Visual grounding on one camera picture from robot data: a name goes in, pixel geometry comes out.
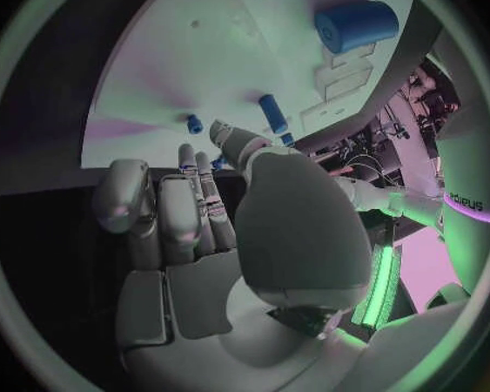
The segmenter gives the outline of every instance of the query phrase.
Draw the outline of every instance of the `purple light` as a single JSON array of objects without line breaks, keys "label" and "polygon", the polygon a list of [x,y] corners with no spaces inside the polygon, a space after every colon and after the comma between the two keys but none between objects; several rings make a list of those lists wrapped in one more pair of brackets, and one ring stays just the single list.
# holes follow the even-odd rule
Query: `purple light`
[{"label": "purple light", "polygon": [[463,207],[463,205],[459,205],[457,202],[451,199],[447,193],[444,193],[444,202],[458,213],[469,216],[474,220],[479,220],[481,222],[487,222],[490,224],[490,213],[474,211],[473,209]]}]

